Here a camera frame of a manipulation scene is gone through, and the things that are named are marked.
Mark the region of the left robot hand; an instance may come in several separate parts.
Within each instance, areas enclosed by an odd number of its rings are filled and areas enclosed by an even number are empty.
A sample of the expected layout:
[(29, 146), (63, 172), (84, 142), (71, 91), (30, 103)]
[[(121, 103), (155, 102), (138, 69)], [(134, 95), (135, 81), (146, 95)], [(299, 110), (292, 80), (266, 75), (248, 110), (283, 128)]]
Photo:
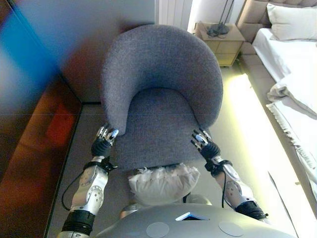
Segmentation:
[(108, 157), (118, 133), (119, 130), (113, 128), (109, 123), (101, 126), (91, 146), (92, 156), (103, 156), (105, 158)]

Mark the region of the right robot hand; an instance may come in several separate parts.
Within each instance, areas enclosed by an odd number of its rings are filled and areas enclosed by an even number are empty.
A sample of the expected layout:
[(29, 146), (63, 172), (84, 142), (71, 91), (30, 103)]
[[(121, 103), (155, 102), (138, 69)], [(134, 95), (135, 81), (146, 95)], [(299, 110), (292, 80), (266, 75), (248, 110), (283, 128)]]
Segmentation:
[(220, 148), (214, 143), (212, 137), (202, 128), (193, 130), (191, 143), (207, 162), (210, 162), (213, 158), (220, 155)]

